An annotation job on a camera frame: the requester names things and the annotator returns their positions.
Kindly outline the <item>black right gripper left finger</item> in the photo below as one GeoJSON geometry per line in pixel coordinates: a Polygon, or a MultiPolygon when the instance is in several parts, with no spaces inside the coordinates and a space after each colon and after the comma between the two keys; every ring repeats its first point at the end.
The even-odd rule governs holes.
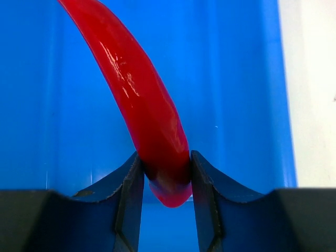
{"type": "Polygon", "coordinates": [[[137,251],[143,189],[134,153],[72,197],[1,190],[1,251],[137,251]]]}

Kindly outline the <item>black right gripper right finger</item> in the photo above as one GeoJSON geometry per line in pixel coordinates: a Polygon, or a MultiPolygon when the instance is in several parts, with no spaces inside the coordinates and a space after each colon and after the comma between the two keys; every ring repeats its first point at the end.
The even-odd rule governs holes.
{"type": "Polygon", "coordinates": [[[335,251],[335,189],[261,194],[191,153],[200,251],[335,251]]]}

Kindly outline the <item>red fake chili pepper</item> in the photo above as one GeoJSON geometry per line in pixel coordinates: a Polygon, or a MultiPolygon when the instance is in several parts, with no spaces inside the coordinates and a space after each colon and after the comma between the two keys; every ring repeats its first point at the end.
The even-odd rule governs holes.
{"type": "Polygon", "coordinates": [[[164,206],[181,206],[192,195],[188,141],[152,61],[100,1],[60,4],[82,34],[115,98],[151,191],[164,206]]]}

